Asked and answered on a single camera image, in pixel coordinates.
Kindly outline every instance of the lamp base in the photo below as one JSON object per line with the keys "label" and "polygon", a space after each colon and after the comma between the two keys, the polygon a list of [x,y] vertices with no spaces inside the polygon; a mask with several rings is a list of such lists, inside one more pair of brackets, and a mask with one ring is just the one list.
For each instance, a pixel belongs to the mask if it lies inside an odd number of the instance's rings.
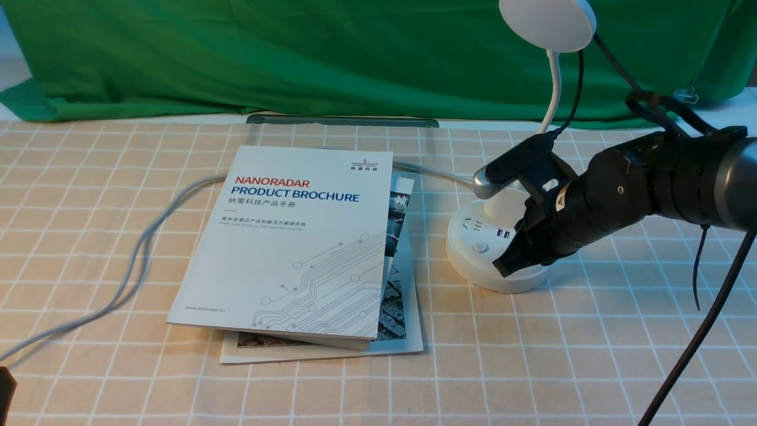
{"label": "lamp base", "polygon": [[[506,188],[492,199],[464,205],[452,216],[447,228],[447,257],[458,274],[470,283],[505,294],[532,290],[547,279],[550,267],[535,265],[504,278],[492,264],[515,236],[512,226],[522,217],[527,198],[525,192]],[[487,203],[507,208],[491,208]]]}

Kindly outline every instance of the gray cable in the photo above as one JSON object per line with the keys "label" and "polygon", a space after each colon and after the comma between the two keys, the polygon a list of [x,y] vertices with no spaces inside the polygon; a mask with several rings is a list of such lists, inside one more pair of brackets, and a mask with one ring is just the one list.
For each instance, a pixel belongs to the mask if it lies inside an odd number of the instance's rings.
{"label": "gray cable", "polygon": [[[324,146],[323,148],[336,149],[336,148],[332,148],[328,146]],[[438,176],[445,179],[454,180],[456,182],[462,183],[467,186],[473,185],[472,181],[467,180],[463,177],[457,176],[452,173],[447,173],[445,171],[437,171],[431,168],[427,168],[426,166],[421,166],[419,164],[407,163],[404,161],[395,161],[393,166],[395,168],[405,170],[405,171],[411,171],[411,172],[416,172],[416,173],[421,173],[421,174],[430,174],[433,176]],[[153,221],[142,232],[142,235],[139,237],[139,240],[137,240],[137,243],[134,246],[131,259],[129,260],[129,266],[126,268],[126,273],[124,274],[123,279],[121,280],[121,284],[119,285],[115,296],[113,296],[113,299],[105,307],[103,307],[102,309],[96,312],[93,312],[92,314],[85,315],[79,319],[67,322],[65,324],[58,325],[56,327],[50,328],[47,331],[43,331],[40,334],[31,336],[30,338],[24,340],[23,342],[18,343],[16,346],[11,347],[9,350],[7,350],[2,355],[0,355],[0,363],[3,363],[6,359],[9,359],[16,353],[21,352],[22,350],[26,349],[28,346],[31,346],[34,343],[37,343],[40,340],[45,339],[46,337],[64,336],[65,334],[68,334],[71,331],[74,331],[77,328],[82,327],[84,324],[87,324],[96,319],[104,317],[105,315],[110,314],[111,312],[114,312],[120,309],[122,306],[124,306],[129,300],[131,300],[132,297],[134,297],[136,292],[139,291],[139,288],[142,286],[142,284],[145,281],[145,276],[147,275],[147,267],[150,261],[150,250],[151,250],[150,246],[152,244],[152,237],[155,231],[163,224],[163,222],[165,222],[166,219],[168,219],[169,216],[171,216],[171,214],[178,207],[180,207],[182,204],[187,202],[191,197],[193,197],[194,195],[193,192],[199,190],[200,188],[208,184],[223,182],[226,179],[226,176],[227,176],[226,174],[218,174],[215,176],[205,177],[203,179],[195,181],[194,183],[190,183],[176,198],[173,199],[173,201],[169,204],[169,206],[165,210],[163,210],[163,212],[158,216],[158,218],[155,219],[155,221]],[[126,294],[126,296],[123,299],[119,301],[118,299],[121,297],[124,290],[126,290],[126,286],[129,284],[129,277],[131,277],[134,264],[136,263],[136,259],[139,254],[139,249],[143,245],[144,245],[144,248],[142,250],[142,263],[141,263],[141,269],[139,272],[139,277],[134,283],[134,287]]]}
{"label": "gray cable", "polygon": [[[196,189],[208,185],[209,183],[216,183],[221,182],[226,179],[225,174],[211,176],[211,177],[205,177],[204,179],[200,179],[191,185],[187,186],[172,202],[171,204],[163,211],[163,213],[158,216],[158,218],[151,223],[143,232],[142,235],[139,237],[139,240],[136,243],[136,246],[134,247],[134,250],[132,252],[131,259],[129,260],[129,266],[126,267],[126,273],[124,274],[123,280],[121,281],[121,285],[118,287],[118,290],[116,291],[116,295],[113,297],[113,299],[102,309],[99,311],[93,312],[92,314],[85,315],[79,319],[73,320],[71,322],[67,322],[65,324],[58,325],[57,327],[50,328],[47,331],[43,331],[40,334],[37,334],[35,336],[32,336],[26,340],[24,340],[21,343],[18,343],[16,346],[13,346],[8,351],[4,352],[2,355],[0,355],[0,362],[5,361],[6,359],[9,359],[13,355],[15,355],[17,352],[20,352],[21,350],[27,348],[28,346],[33,345],[36,342],[39,342],[42,339],[45,339],[46,337],[58,335],[58,334],[66,334],[73,330],[76,330],[78,327],[83,326],[84,324],[87,324],[91,321],[94,321],[100,317],[103,317],[113,311],[116,311],[121,306],[125,305],[137,292],[139,287],[142,285],[142,283],[145,280],[145,275],[147,274],[147,265],[150,258],[150,244],[152,243],[152,237],[153,233],[163,224],[163,222],[171,216],[174,210],[176,210],[179,206],[184,204],[187,200],[189,200],[192,195],[187,196],[187,194],[191,193],[192,191],[195,191]],[[129,283],[129,277],[132,274],[132,269],[134,268],[134,264],[136,263],[137,255],[139,253],[139,248],[142,246],[142,244],[145,244],[145,248],[142,254],[142,269],[139,274],[139,278],[137,278],[137,281],[134,284],[134,288],[129,292],[129,294],[126,295],[125,298],[123,298],[120,302],[118,299],[123,294],[123,291],[126,289],[126,285]]]}

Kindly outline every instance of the desk lamp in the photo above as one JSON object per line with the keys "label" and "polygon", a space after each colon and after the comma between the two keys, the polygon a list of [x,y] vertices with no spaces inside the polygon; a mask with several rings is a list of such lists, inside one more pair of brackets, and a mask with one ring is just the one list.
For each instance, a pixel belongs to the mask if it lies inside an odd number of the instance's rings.
{"label": "desk lamp", "polygon": [[[539,133],[549,128],[562,90],[559,54],[578,52],[591,43],[597,19],[585,0],[500,0],[500,13],[510,29],[547,52],[553,91]],[[500,293],[529,291],[547,279],[550,266],[534,265],[507,278],[493,262],[515,236],[529,197],[517,180],[506,188],[481,184],[484,169],[474,176],[479,200],[461,207],[447,229],[447,257],[468,282]]]}

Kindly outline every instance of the black cable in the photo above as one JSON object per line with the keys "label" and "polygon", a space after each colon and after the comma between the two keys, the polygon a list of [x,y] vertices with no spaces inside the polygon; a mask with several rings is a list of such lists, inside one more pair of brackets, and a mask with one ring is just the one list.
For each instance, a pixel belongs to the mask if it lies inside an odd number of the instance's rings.
{"label": "black cable", "polygon": [[584,88],[584,50],[578,51],[578,87],[575,90],[575,97],[573,98],[573,108],[570,111],[568,119],[559,128],[552,130],[555,136],[561,134],[568,128],[570,123],[575,118],[575,112],[578,110],[578,103],[581,101],[581,90]]}
{"label": "black cable", "polygon": [[728,270],[728,275],[726,275],[725,277],[723,286],[720,288],[718,296],[715,297],[715,301],[712,303],[712,307],[710,308],[709,312],[707,312],[707,316],[705,316],[704,321],[702,321],[702,325],[699,326],[699,329],[694,334],[694,337],[689,343],[689,346],[686,347],[684,353],[678,359],[678,362],[676,362],[675,366],[668,375],[668,378],[665,379],[665,383],[662,384],[660,389],[657,391],[657,394],[652,399],[649,408],[646,409],[644,416],[639,421],[639,426],[648,426],[652,422],[655,414],[657,414],[657,410],[659,410],[660,406],[665,401],[665,398],[668,396],[671,389],[675,385],[675,382],[681,376],[681,373],[684,372],[684,369],[694,357],[694,354],[696,354],[696,350],[702,344],[705,337],[707,337],[707,333],[712,328],[712,325],[715,324],[715,320],[718,318],[718,314],[720,314],[720,311],[723,309],[725,301],[728,298],[728,295],[731,293],[731,289],[734,288],[734,284],[736,283],[736,279],[739,276],[741,267],[744,265],[744,261],[746,260],[746,255],[749,254],[749,249],[752,247],[752,243],[754,243],[755,236],[757,236],[757,229],[752,229],[746,233],[744,240],[741,243],[741,247],[739,247],[739,251],[736,253],[734,262],[731,264],[731,269]]}
{"label": "black cable", "polygon": [[690,125],[694,130],[701,133],[704,136],[712,136],[718,132],[718,129],[714,128],[710,123],[704,121],[699,115],[697,115],[691,108],[687,107],[683,102],[673,98],[672,96],[661,95],[655,92],[649,92],[646,90],[635,90],[628,94],[625,99],[625,104],[634,112],[643,110],[640,102],[647,103],[650,107],[662,106],[666,110],[673,112],[680,117],[686,124]]}
{"label": "black cable", "polygon": [[699,249],[696,251],[696,258],[694,259],[694,302],[696,303],[696,310],[699,311],[699,295],[696,294],[696,276],[699,273],[699,260],[702,258],[702,251],[705,248],[705,240],[707,239],[707,230],[709,225],[702,225],[702,239],[699,241]]}
{"label": "black cable", "polygon": [[[607,58],[607,61],[615,68],[616,71],[618,71],[618,74],[620,74],[623,79],[628,83],[629,86],[635,91],[640,92],[641,87],[634,81],[633,77],[620,65],[617,59],[615,59],[615,56],[612,55],[610,50],[605,45],[605,42],[602,41],[602,38],[600,37],[599,33],[594,33],[593,37],[594,42],[597,44],[597,47],[600,48],[600,51],[605,55]],[[675,121],[673,121],[670,117],[665,115],[662,111],[659,110],[659,108],[656,107],[656,105],[650,105],[651,109],[657,114],[661,119],[663,119],[665,122],[668,123],[667,126],[662,126],[666,129],[666,131],[673,131],[677,133],[679,136],[686,137],[688,136],[688,133],[684,132],[683,129],[681,129],[680,126],[678,126]]]}

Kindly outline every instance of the book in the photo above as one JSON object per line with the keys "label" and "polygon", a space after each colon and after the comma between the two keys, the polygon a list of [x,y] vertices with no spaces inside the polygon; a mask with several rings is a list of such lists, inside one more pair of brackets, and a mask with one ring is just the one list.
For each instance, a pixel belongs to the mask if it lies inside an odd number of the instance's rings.
{"label": "book", "polygon": [[241,146],[169,324],[374,340],[391,152]]}
{"label": "book", "polygon": [[223,336],[220,363],[260,364],[423,352],[419,302],[408,233],[407,227],[402,229],[393,266],[385,282],[378,337],[365,350],[340,349],[281,337],[227,331]]}

